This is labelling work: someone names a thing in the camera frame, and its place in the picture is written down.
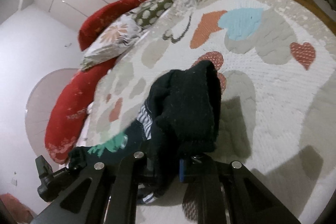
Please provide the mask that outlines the dark navy pants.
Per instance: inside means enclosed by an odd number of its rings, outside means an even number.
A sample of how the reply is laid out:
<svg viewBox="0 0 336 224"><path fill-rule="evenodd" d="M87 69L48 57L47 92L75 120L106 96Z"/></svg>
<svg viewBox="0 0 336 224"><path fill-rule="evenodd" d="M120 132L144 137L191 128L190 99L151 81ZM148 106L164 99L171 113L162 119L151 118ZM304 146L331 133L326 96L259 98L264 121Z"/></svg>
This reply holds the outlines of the dark navy pants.
<svg viewBox="0 0 336 224"><path fill-rule="evenodd" d="M221 96L221 82L211 61L199 61L185 71L171 70L152 84L126 129L103 144L74 148L68 166L99 161L114 165L143 150L150 160L150 177L142 182L137 202L152 203L177 177L181 158L215 150Z"/></svg>

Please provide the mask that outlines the long red pillow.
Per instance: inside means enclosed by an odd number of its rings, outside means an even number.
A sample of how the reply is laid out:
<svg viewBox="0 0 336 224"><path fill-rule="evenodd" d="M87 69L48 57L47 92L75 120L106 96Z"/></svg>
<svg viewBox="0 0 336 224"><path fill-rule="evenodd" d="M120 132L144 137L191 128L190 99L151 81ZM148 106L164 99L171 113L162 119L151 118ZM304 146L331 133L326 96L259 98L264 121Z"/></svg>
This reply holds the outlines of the long red pillow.
<svg viewBox="0 0 336 224"><path fill-rule="evenodd" d="M57 164L67 161L84 126L96 86L116 61L115 57L85 71L78 70L58 97L45 134L45 148Z"/></svg>

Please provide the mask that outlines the rounded pink headboard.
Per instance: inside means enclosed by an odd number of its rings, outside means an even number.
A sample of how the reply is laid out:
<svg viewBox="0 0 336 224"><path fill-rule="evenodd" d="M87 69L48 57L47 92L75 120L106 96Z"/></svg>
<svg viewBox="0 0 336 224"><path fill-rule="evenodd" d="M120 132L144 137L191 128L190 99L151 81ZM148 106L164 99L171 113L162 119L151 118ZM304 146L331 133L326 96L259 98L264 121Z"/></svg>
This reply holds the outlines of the rounded pink headboard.
<svg viewBox="0 0 336 224"><path fill-rule="evenodd" d="M50 160L45 148L45 134L53 107L60 93L77 70L64 68L45 75L35 85L26 104L25 129L35 155Z"/></svg>

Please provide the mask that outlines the heart pattern quilt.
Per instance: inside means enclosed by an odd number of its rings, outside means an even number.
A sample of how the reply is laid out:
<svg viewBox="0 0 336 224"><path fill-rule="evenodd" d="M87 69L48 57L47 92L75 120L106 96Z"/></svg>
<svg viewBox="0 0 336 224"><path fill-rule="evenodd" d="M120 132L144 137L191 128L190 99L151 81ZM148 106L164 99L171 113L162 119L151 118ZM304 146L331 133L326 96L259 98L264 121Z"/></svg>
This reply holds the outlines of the heart pattern quilt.
<svg viewBox="0 0 336 224"><path fill-rule="evenodd" d="M335 36L292 0L176 0L99 82L87 144L99 151L153 82L211 60L223 75L213 159L241 160L301 223L335 191Z"/></svg>

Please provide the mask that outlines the floral grey pillow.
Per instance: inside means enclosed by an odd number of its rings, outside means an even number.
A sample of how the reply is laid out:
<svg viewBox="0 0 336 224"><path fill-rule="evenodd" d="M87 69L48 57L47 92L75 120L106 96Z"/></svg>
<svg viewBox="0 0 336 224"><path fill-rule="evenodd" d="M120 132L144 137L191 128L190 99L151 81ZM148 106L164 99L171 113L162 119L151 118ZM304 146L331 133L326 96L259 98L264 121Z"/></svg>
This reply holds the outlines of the floral grey pillow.
<svg viewBox="0 0 336 224"><path fill-rule="evenodd" d="M82 71L120 56L135 43L142 28L132 16L130 12L121 15L98 36L84 53Z"/></svg>

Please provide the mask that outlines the olive spotted pillow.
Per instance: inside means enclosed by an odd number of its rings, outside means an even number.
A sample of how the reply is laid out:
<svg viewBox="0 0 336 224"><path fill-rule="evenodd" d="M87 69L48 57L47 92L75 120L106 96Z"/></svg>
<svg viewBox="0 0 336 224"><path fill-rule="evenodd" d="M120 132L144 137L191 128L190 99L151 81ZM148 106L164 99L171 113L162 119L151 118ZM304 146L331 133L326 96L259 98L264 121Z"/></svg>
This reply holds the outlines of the olive spotted pillow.
<svg viewBox="0 0 336 224"><path fill-rule="evenodd" d="M142 29L152 26L159 17L174 4L175 0L147 0L132 15L132 19Z"/></svg>

